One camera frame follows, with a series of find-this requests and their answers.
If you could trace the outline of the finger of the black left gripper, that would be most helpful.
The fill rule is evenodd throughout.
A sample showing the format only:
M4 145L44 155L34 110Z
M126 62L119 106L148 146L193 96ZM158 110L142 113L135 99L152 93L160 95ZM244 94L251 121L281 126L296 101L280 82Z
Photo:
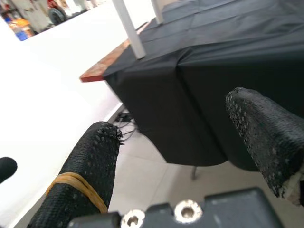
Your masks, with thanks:
M10 157L0 158L0 183L10 178L17 170L16 161Z

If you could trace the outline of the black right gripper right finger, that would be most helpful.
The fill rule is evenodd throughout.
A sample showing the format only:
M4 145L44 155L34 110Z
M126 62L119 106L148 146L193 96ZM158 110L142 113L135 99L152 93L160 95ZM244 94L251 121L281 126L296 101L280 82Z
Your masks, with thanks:
M304 120L261 93L237 87L226 109L274 195L304 204Z

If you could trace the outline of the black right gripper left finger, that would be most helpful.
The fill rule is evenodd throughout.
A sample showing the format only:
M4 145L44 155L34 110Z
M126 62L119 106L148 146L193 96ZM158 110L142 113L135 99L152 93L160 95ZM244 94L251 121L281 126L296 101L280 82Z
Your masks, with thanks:
M79 139L29 228L66 228L81 216L108 212L122 132L108 122L92 124Z

